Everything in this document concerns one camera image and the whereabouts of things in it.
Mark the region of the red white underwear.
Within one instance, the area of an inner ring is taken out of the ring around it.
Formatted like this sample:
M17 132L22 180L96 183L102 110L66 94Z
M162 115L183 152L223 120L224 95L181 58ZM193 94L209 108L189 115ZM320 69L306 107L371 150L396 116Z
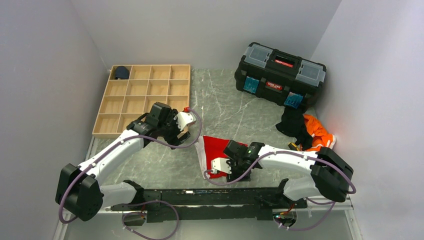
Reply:
M211 172L211 162L215 158L227 158L229 156L225 154L225 149L230 143L229 139L217 138L207 135L202 135L198 138L197 142L194 144L198 162L200 166L200 173L204 180L214 186L229 186L234 183L237 183L237 180L227 180L226 176L218 178L210 178L209 173Z

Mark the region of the dark blue rolled garment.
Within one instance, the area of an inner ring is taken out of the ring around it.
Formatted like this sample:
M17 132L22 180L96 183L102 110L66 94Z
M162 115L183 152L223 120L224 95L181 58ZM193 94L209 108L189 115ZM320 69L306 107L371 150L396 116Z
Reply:
M113 75L114 80L128 80L129 77L130 70L127 67L120 65L115 68L115 72Z

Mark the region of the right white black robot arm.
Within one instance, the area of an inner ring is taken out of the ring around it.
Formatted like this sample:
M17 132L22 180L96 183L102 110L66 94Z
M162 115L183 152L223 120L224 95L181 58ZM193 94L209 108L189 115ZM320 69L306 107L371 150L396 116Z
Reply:
M282 181L282 190L275 194L276 203L282 208L315 196L343 203L348 194L356 191L352 184L353 168L328 147L295 151L262 142L245 146L230 140L223 153L225 157L214 159L211 167L215 172L228 174L228 182L240 181L252 169L288 169L303 174L302 178Z

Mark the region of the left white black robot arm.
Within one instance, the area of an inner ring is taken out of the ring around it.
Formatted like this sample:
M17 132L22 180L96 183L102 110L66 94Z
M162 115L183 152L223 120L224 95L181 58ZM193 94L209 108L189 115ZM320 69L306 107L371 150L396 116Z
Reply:
M143 187L132 180L114 185L106 185L105 180L125 160L152 142L170 149L192 146L192 142L184 144L191 136L185 128L195 123L202 123L195 110L187 107L178 111L156 102L98 154L78 165L67 164L59 174L55 195L60 222L69 224L75 219L85 222L99 210L115 205L139 209L145 201Z

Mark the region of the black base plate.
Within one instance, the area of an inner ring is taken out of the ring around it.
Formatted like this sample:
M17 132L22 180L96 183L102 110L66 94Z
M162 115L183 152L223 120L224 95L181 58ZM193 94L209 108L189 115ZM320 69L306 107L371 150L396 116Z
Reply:
M112 211L142 210L147 223L180 220L256 219L271 221L279 210L307 208L303 199L286 199L277 187L145 189L143 198Z

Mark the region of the black garment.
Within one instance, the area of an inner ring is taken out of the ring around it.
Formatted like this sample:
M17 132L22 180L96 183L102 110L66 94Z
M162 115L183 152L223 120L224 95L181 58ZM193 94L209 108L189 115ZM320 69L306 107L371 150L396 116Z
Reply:
M313 137L308 133L304 114L301 109L285 107L281 121L276 129L286 136L296 138L296 145L301 145L303 151L312 147Z

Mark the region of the wooden compartment tray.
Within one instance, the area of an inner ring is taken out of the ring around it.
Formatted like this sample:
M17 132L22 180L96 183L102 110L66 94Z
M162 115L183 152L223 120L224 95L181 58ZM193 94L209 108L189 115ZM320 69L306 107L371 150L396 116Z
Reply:
M125 66L129 79L113 79L115 69ZM160 102L179 112L190 105L189 64L117 64L109 70L92 135L117 138L133 120Z

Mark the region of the black toolbox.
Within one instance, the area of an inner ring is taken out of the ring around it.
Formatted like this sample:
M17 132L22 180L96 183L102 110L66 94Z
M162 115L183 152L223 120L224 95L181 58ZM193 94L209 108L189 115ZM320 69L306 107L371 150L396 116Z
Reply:
M322 63L252 42L241 57L234 79L241 92L305 112L317 102L326 73Z

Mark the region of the orange garment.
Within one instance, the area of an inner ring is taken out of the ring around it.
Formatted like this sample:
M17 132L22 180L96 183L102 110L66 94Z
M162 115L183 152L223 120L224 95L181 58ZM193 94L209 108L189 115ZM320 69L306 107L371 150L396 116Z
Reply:
M333 149L336 144L336 136L329 133L322 123L314 116L304 114L304 123L307 133L312 137L309 147L301 145L301 149L307 152L318 152L321 148Z

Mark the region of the yellow black screwdriver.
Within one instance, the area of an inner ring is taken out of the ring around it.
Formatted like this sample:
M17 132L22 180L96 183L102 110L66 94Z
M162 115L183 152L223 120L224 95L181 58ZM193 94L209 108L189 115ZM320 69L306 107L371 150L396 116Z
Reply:
M290 142L287 146L292 151L300 151L300 148L294 142Z

